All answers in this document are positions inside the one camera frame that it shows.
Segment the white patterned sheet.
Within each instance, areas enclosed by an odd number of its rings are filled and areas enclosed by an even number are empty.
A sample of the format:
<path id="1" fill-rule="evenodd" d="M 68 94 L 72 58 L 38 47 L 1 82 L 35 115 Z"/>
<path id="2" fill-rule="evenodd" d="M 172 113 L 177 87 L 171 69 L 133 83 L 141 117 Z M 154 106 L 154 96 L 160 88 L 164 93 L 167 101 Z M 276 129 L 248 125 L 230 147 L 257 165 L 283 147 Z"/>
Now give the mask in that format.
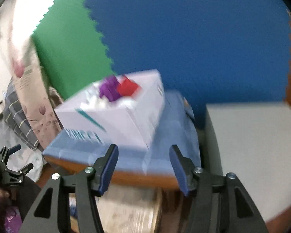
<path id="1" fill-rule="evenodd" d="M 29 148 L 20 149 L 9 157 L 7 167 L 11 170 L 19 171 L 28 163 L 33 164 L 33 169 L 30 170 L 26 176 L 34 182 L 37 182 L 40 179 L 43 167 L 46 164 L 40 150 L 37 149 L 36 151 L 33 151 Z"/>

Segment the white XINCCI shoe box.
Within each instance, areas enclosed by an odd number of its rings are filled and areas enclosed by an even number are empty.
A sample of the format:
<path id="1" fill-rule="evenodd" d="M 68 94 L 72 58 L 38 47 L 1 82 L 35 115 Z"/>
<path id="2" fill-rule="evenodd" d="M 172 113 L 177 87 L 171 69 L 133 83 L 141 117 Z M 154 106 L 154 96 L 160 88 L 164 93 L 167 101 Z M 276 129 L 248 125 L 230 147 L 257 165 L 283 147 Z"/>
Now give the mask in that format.
<path id="1" fill-rule="evenodd" d="M 113 143 L 128 149 L 150 149 L 165 107 L 165 92 L 158 70 L 145 70 L 118 75 L 136 82 L 140 89 L 133 97 L 110 102 L 106 110 L 82 110 L 87 98 L 99 96 L 103 80 L 90 83 L 55 108 L 64 129 L 76 139 L 89 139 L 99 144 Z"/>

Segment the purple bra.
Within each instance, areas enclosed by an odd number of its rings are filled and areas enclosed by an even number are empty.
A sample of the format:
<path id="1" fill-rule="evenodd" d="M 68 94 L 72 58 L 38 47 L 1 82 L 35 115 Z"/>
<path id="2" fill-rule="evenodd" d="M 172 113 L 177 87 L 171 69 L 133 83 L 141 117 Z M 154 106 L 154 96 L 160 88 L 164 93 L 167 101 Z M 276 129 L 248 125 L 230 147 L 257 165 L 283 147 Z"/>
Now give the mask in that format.
<path id="1" fill-rule="evenodd" d="M 117 91 L 119 84 L 120 83 L 115 75 L 105 77 L 103 79 L 103 83 L 99 86 L 99 97 L 106 97 L 109 102 L 115 102 L 116 100 L 120 99 L 122 96 Z"/>

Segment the white underwear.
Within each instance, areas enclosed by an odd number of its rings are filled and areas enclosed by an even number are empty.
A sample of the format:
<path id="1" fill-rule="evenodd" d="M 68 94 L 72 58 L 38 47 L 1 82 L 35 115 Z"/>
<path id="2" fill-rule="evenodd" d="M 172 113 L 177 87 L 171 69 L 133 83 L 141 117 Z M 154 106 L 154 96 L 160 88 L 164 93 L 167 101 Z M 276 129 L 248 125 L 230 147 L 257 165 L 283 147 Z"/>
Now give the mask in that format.
<path id="1" fill-rule="evenodd" d="M 100 98 L 97 95 L 93 95 L 86 99 L 85 102 L 80 104 L 82 110 L 106 110 L 111 107 L 109 100 L 106 97 Z"/>

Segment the red underwear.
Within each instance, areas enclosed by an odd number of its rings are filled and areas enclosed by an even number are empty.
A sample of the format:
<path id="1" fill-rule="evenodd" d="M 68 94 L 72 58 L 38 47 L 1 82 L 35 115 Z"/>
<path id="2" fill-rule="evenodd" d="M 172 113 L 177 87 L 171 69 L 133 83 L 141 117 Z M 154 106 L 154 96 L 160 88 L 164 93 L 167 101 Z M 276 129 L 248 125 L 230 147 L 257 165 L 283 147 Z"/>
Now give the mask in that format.
<path id="1" fill-rule="evenodd" d="M 140 86 L 126 76 L 122 77 L 121 81 L 117 85 L 117 92 L 122 97 L 133 97 L 139 89 Z"/>

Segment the grey plaid bedding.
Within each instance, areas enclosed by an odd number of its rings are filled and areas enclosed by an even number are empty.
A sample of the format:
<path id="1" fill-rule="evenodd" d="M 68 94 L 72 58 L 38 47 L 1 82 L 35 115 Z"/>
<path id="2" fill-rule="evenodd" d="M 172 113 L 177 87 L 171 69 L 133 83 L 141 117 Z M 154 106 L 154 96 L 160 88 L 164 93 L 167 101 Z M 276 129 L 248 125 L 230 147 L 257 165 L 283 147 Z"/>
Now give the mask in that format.
<path id="1" fill-rule="evenodd" d="M 39 149 L 39 141 L 33 132 L 19 102 L 12 79 L 3 94 L 3 118 L 9 128 L 33 151 Z"/>

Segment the purple patterned sleeve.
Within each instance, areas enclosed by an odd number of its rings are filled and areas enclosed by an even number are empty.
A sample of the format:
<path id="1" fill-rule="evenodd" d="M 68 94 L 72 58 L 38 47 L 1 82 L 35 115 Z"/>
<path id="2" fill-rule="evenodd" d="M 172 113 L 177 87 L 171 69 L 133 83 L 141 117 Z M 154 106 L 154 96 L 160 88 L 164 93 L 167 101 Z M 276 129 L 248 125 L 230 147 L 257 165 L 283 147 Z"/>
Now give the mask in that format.
<path id="1" fill-rule="evenodd" d="M 0 232 L 19 232 L 22 219 L 17 206 L 12 204 L 11 193 L 0 188 Z"/>

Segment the pink floral curtain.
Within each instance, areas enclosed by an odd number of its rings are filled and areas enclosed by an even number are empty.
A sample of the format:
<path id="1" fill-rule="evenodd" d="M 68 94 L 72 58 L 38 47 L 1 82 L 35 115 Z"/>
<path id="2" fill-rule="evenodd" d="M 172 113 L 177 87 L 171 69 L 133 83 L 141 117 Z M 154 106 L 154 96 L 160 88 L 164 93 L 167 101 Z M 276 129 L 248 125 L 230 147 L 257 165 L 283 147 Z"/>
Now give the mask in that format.
<path id="1" fill-rule="evenodd" d="M 9 72 L 36 142 L 45 149 L 61 132 L 49 99 L 49 82 L 41 70 L 33 32 L 55 0 L 12 0 L 8 20 Z"/>

